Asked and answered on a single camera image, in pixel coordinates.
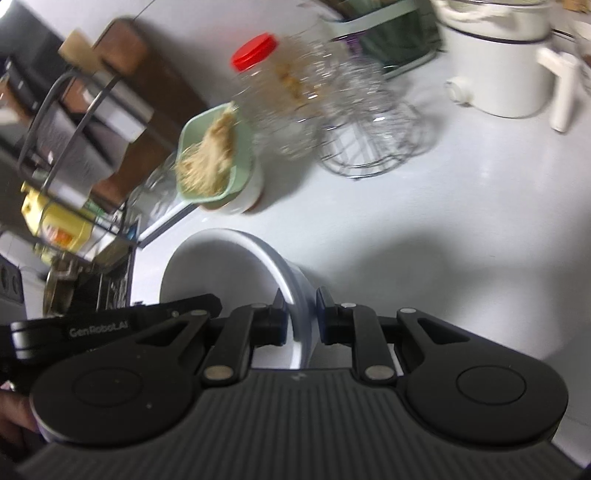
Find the green container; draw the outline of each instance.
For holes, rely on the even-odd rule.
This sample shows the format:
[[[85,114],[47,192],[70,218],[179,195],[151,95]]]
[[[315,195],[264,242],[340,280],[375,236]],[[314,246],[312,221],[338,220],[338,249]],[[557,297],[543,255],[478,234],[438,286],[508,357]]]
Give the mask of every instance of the green container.
[[[219,105],[207,112],[203,112],[193,117],[187,122],[183,127],[181,137],[178,140],[177,162],[180,161],[183,152],[188,147],[201,142],[210,125],[224,113],[229,105],[229,103]],[[236,110],[236,125],[234,126],[234,165],[230,169],[230,178],[226,190],[220,195],[203,197],[191,190],[186,190],[177,180],[177,191],[180,196],[188,202],[207,203],[222,200],[232,193],[241,191],[251,175],[254,159],[252,137],[251,128],[241,118],[240,112]]]
[[[363,53],[383,65],[386,78],[418,67],[435,56],[435,45],[427,40],[415,0],[344,0],[337,2],[336,7],[352,20],[325,21],[332,37],[357,39]]]

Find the green bowl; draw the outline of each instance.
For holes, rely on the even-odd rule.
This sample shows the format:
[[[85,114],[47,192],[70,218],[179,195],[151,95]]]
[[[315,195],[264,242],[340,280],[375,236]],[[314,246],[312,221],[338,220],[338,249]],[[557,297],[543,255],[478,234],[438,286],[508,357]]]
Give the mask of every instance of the green bowl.
[[[200,113],[187,122],[181,131],[178,140],[177,162],[180,161],[183,152],[195,143],[199,143],[209,126],[217,120],[230,104],[224,103],[207,112]],[[177,192],[180,196],[192,203],[207,203],[222,200],[224,197],[241,191],[246,185],[252,170],[252,130],[240,117],[236,110],[236,125],[234,126],[234,165],[230,169],[228,186],[223,193],[213,197],[203,197],[192,190],[186,190],[177,180]]]

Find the red lid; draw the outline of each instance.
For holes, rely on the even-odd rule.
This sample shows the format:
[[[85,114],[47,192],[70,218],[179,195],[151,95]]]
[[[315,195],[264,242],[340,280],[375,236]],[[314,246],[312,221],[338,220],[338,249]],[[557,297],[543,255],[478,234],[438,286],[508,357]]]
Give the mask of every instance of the red lid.
[[[234,52],[230,62],[239,72],[249,69],[260,61],[265,60],[277,48],[277,40],[270,33],[263,33],[247,41]]]

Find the white rice cooker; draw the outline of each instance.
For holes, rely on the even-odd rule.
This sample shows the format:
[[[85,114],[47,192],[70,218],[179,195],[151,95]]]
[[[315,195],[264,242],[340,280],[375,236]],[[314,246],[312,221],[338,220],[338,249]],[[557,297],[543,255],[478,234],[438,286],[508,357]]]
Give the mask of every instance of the white rice cooker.
[[[579,61],[550,49],[549,0],[432,0],[456,76],[450,98],[492,115],[520,118],[553,96],[550,124],[568,127]]]

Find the plastic jar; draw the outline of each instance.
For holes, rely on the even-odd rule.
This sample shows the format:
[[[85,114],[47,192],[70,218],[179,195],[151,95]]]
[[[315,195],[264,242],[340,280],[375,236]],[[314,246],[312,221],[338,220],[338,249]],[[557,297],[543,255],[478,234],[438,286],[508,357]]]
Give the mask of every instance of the plastic jar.
[[[293,71],[296,59],[278,46],[273,35],[264,33],[232,55],[242,85],[234,100],[263,141],[287,157],[299,158],[317,143],[318,122]]]

